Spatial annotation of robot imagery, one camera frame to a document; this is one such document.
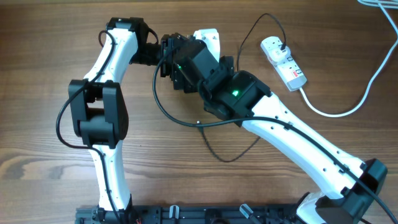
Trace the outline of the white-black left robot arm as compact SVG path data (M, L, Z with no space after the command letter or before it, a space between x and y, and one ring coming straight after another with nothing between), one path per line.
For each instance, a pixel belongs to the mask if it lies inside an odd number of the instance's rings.
M173 44L184 37L178 33L148 43L153 30L142 18L112 18L103 33L106 41L93 68L68 87L72 123L95 163L99 185L97 206L76 210L76 223L142 223L132 205L124 176L122 146L129 117L121 82L131 63L157 65Z

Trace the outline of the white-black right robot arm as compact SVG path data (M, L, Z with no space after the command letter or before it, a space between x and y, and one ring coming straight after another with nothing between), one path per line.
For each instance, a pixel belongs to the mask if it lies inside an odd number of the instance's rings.
M336 147L294 115L253 74L234 71L230 57L216 58L202 40L186 40L172 53L174 67L196 88L219 124L234 123L263 138L297 164L319 187L299 203L304 223L357 223L379 192L387 167Z

